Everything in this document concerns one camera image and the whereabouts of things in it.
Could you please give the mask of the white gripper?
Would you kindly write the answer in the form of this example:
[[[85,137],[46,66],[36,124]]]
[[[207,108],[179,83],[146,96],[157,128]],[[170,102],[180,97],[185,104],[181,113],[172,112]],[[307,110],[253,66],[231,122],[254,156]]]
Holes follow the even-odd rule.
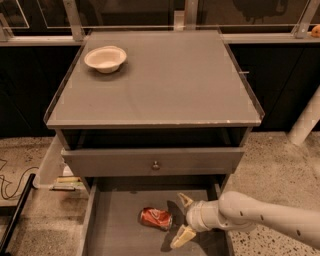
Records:
[[[170,244],[172,249],[180,248],[191,241],[196,236],[196,232],[204,232],[221,227],[217,200],[193,202],[184,193],[179,193],[178,197],[186,209],[185,217],[189,226],[182,225],[178,229]]]

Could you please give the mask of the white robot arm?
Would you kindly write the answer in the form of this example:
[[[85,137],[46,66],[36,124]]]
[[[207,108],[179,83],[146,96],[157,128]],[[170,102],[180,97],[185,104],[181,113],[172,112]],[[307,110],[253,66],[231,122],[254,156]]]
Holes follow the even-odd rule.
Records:
[[[225,189],[213,201],[194,201],[183,193],[179,198],[185,209],[186,223],[173,238],[173,248],[183,246],[201,232],[213,229],[245,232],[258,224],[320,249],[319,211],[272,204]]]

